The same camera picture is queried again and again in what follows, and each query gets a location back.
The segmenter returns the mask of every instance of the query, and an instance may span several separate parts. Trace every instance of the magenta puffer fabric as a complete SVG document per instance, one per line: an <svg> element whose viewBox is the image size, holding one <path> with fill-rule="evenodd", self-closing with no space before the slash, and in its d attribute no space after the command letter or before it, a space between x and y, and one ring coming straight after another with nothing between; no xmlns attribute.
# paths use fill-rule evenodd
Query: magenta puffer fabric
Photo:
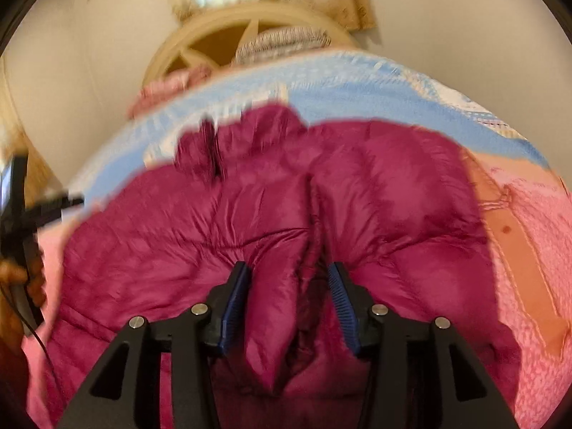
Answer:
<svg viewBox="0 0 572 429"><path fill-rule="evenodd" d="M70 239L49 343L65 397L129 318L174 317L245 260L244 342L211 369L222 428L357 427L368 364L342 339L325 270L336 260L398 314L451 319L512 403L521 354L498 320L460 152L438 133L382 120L308 128L282 105L218 131L204 122L182 136L174 164L136 177ZM166 360L162 373L171 427Z"/></svg>

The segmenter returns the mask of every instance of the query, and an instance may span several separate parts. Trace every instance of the black cable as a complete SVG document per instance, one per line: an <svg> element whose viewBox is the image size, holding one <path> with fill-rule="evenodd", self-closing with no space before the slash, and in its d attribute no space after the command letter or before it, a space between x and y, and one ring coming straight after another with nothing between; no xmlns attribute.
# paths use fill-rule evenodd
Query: black cable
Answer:
<svg viewBox="0 0 572 429"><path fill-rule="evenodd" d="M55 386L56 386L58 393L59 393L59 398L61 399L62 409L65 409L66 404L65 404L65 398L64 398L64 390L62 388L61 383L59 382L58 376L56 376L55 366L51 362L50 355L48 355L48 349L44 345L44 342L42 342L42 339L39 338L39 336L36 333L36 331L34 330L34 328L30 326L28 321L26 321L26 319L18 311L18 308L16 308L16 306L14 305L12 300L8 297L8 294L6 293L6 291L4 290L4 287L2 285L0 285L0 292L2 292L4 299L6 300L6 302L8 303L10 308L12 309L12 311L16 314L16 316L18 316L18 318L24 323L24 325L30 330L30 332L32 333L34 338L38 341L39 346L42 348L42 351L44 351L44 355L46 356L46 361L48 362L48 366L50 368L51 375L54 378Z"/></svg>

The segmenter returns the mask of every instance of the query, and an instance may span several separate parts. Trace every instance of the wooden headboard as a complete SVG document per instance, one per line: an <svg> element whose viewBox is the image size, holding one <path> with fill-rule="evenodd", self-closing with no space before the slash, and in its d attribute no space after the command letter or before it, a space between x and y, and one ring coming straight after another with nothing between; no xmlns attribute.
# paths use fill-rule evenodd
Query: wooden headboard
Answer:
<svg viewBox="0 0 572 429"><path fill-rule="evenodd" d="M231 62L239 46L259 33L293 25L325 30L333 47L358 47L341 25L320 13L278 1L239 3L194 16L171 34L151 60L143 85L199 63L217 70Z"/></svg>

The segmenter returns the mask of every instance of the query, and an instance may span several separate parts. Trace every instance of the down sleeping bag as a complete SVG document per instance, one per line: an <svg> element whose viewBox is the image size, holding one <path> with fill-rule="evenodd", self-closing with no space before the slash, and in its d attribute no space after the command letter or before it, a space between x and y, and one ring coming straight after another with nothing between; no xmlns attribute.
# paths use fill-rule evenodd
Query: down sleeping bag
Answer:
<svg viewBox="0 0 572 429"><path fill-rule="evenodd" d="M244 343L211 369L224 429L357 427L368 364L342 338L327 266L403 317L446 316L505 399L520 350L498 320L487 234L462 149L438 133L382 120L306 127L278 104L220 127L203 122L174 163L137 176L86 220L64 253L48 345L69 402L135 315L179 315L253 268ZM161 418L172 427L169 363ZM50 417L62 407L45 374Z"/></svg>

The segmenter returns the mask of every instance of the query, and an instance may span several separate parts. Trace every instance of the pink pillow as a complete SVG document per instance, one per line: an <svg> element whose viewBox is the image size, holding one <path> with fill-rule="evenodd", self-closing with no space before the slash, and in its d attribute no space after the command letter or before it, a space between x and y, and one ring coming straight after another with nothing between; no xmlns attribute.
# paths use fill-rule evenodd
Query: pink pillow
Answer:
<svg viewBox="0 0 572 429"><path fill-rule="evenodd" d="M180 93L205 83L211 74L212 69L209 66L200 64L197 67L174 71L164 79L150 82L143 87L135 103L129 108L128 118L135 119L137 116L149 113Z"/></svg>

